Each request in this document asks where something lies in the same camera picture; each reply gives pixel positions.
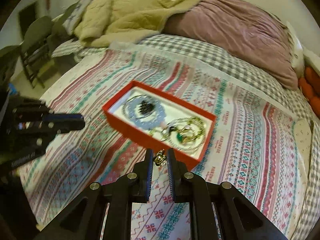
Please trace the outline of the beige quilted comforter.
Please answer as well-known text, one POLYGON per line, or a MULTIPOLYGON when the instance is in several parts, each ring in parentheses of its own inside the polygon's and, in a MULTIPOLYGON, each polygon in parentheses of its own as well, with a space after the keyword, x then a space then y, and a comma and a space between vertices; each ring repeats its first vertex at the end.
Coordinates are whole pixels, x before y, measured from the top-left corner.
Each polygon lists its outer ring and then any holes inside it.
POLYGON ((74 35, 86 47, 112 42, 137 43, 158 35, 168 18, 187 12, 201 0, 91 0, 74 35))

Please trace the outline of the white plush toy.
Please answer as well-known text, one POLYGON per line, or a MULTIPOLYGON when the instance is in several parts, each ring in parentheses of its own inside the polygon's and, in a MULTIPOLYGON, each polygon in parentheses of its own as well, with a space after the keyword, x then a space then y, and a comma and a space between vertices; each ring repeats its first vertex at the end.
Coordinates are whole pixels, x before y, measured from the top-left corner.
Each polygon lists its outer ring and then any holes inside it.
POLYGON ((305 69, 303 46, 297 37, 296 31, 288 21, 286 22, 286 33, 290 46, 291 66, 297 77, 301 78, 305 69))

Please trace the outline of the mauve pillow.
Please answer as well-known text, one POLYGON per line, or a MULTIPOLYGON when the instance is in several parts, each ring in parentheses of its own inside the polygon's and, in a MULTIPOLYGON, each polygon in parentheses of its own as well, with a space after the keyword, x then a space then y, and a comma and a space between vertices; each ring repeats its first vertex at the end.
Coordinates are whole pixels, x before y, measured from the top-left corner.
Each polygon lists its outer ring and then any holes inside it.
POLYGON ((163 33, 223 48, 296 90, 285 25, 259 7, 242 0, 201 0, 185 13, 169 17, 163 33))

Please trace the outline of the black hair claw clip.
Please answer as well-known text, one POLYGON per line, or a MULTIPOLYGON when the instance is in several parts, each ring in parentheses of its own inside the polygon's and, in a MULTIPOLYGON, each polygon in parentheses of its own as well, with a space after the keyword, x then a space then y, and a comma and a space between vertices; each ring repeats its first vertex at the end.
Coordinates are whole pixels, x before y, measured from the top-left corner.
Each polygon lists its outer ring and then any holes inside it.
POLYGON ((152 113, 154 109, 155 109, 155 106, 153 103, 143 100, 139 107, 139 113, 141 115, 147 115, 149 113, 152 113))

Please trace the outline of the red orange plush toy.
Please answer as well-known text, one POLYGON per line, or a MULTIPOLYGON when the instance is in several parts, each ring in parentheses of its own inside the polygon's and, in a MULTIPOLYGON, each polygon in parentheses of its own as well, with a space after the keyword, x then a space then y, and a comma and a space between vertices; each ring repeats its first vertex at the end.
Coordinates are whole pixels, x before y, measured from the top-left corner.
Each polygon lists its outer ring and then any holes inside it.
POLYGON ((298 86, 306 100, 309 102, 313 112, 319 118, 319 75, 313 68, 311 68, 310 66, 306 66, 304 75, 298 80, 298 86))

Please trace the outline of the red jewelry box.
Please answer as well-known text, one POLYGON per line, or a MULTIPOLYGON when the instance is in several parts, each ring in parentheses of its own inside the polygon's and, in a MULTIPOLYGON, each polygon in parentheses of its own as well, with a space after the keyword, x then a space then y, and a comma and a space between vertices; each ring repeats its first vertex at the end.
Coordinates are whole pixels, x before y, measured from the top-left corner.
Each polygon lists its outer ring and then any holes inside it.
POLYGON ((191 170, 204 158, 216 116, 174 95, 132 81, 103 105, 112 128, 144 148, 175 150, 176 158, 191 170), (141 115, 141 102, 154 104, 141 115))

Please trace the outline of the gold hoop charm earring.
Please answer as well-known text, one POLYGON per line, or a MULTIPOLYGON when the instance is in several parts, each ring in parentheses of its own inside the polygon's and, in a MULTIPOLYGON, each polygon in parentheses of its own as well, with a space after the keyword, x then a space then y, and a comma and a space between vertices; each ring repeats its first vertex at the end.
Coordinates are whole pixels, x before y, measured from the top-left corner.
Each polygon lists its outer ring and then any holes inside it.
POLYGON ((156 166, 161 166, 162 164, 165 165, 165 162, 167 161, 167 156, 165 154, 165 149, 160 150, 156 153, 156 155, 153 158, 153 162, 156 166))

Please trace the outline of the dark folding chair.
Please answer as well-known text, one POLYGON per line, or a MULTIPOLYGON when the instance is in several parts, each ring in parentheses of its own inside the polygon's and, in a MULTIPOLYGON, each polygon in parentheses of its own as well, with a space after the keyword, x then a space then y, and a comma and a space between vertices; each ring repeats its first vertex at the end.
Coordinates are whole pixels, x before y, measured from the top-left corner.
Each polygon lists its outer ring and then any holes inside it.
POLYGON ((44 88, 44 83, 38 74, 42 66, 50 60, 47 39, 52 33, 53 24, 49 16, 36 19, 28 27, 21 44, 23 72, 33 88, 35 80, 44 88))

